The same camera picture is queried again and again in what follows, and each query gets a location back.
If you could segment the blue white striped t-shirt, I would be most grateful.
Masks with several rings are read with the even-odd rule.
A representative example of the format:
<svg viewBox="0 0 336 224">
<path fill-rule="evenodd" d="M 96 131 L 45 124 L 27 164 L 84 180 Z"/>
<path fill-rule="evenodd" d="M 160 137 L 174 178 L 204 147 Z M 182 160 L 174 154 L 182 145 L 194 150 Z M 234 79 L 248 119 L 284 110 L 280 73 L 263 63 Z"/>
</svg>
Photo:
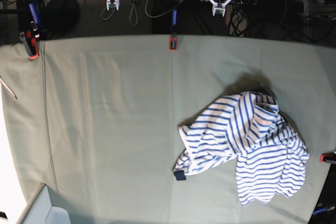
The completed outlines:
<svg viewBox="0 0 336 224">
<path fill-rule="evenodd" d="M 305 183 L 307 148 L 268 94 L 246 91 L 218 98 L 178 131 L 185 149 L 173 169 L 177 180 L 236 160 L 243 206 L 267 204 L 275 195 L 290 198 Z"/>
</svg>

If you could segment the black power strip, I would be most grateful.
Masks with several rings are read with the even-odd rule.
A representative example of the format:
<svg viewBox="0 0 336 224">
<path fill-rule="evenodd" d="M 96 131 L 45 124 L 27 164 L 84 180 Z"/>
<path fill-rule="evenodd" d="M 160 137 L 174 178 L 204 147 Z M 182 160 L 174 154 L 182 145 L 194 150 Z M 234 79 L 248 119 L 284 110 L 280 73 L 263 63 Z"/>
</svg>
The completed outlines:
<svg viewBox="0 0 336 224">
<path fill-rule="evenodd" d="M 257 0 L 233 0 L 236 5 L 256 5 Z"/>
</svg>

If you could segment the black round base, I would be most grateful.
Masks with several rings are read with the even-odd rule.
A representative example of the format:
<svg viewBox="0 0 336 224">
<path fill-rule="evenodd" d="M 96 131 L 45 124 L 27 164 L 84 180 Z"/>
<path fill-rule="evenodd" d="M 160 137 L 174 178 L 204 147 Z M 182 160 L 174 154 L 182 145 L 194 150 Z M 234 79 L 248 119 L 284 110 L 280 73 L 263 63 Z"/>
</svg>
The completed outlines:
<svg viewBox="0 0 336 224">
<path fill-rule="evenodd" d="M 77 0 L 50 0 L 41 17 L 52 35 L 66 36 L 79 21 L 80 6 Z"/>
</svg>

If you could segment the red clamp at top centre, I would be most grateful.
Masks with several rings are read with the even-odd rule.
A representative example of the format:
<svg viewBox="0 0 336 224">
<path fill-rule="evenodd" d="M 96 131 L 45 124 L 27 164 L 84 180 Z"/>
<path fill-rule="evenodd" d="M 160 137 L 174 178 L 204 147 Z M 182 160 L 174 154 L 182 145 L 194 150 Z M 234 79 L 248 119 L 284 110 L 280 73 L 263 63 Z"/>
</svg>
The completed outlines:
<svg viewBox="0 0 336 224">
<path fill-rule="evenodd" d="M 177 48 L 177 37 L 176 36 L 171 36 L 170 37 L 169 50 L 170 51 L 176 51 L 176 48 Z"/>
</svg>

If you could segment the red clamp at left corner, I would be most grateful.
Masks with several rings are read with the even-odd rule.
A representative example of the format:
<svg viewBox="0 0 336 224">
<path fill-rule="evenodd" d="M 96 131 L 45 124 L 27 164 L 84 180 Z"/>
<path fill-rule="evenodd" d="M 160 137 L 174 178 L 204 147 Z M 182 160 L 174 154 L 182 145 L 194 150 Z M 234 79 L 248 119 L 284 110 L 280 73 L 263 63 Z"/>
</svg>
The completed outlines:
<svg viewBox="0 0 336 224">
<path fill-rule="evenodd" d="M 28 53 L 29 59 L 37 59 L 39 57 L 39 51 L 37 47 L 37 40 L 33 33 L 30 30 L 22 31 L 19 33 L 19 38 Z"/>
</svg>

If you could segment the green table cloth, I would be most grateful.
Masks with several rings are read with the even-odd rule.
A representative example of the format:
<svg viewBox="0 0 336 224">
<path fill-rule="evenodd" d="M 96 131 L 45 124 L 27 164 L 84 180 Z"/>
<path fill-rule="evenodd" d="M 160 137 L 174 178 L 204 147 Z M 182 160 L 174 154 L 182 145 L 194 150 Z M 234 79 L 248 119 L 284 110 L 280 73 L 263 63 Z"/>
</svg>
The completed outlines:
<svg viewBox="0 0 336 224">
<path fill-rule="evenodd" d="M 335 148 L 335 49 L 212 36 L 110 36 L 1 46 L 3 110 L 26 199 L 39 184 L 72 223 L 307 223 Z M 265 88 L 309 150 L 291 198 L 244 207 L 234 161 L 184 182 L 178 125 L 222 94 Z"/>
</svg>

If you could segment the metal bar at left edge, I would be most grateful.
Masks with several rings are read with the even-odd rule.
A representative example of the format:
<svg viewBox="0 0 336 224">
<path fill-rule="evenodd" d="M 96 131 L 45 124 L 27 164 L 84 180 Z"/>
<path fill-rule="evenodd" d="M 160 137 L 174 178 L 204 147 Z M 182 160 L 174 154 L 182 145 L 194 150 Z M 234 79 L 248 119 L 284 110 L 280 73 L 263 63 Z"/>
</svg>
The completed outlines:
<svg viewBox="0 0 336 224">
<path fill-rule="evenodd" d="M 15 93 L 10 89 L 10 87 L 6 84 L 6 82 L 3 80 L 2 77 L 0 77 L 0 83 L 2 85 L 2 87 L 15 99 L 17 100 L 17 96 L 15 95 Z"/>
</svg>

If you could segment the red clamp at right edge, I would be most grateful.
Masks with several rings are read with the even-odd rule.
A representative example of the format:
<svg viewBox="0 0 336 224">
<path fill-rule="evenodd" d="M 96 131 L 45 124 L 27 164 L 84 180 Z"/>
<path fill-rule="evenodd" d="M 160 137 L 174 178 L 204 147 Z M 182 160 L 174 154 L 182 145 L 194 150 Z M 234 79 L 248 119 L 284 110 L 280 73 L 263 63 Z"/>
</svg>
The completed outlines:
<svg viewBox="0 0 336 224">
<path fill-rule="evenodd" d="M 336 164 L 336 154 L 335 153 L 324 153 L 320 156 L 321 163 Z"/>
</svg>

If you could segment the white bin at bottom left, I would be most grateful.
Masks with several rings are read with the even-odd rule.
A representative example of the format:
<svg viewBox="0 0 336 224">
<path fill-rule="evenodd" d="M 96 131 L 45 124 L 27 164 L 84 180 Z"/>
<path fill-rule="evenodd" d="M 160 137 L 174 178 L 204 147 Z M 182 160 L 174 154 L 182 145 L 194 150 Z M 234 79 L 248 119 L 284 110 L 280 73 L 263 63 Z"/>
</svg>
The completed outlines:
<svg viewBox="0 0 336 224">
<path fill-rule="evenodd" d="M 19 224 L 71 224 L 68 211 L 52 204 L 48 186 L 41 183 L 27 203 Z"/>
</svg>

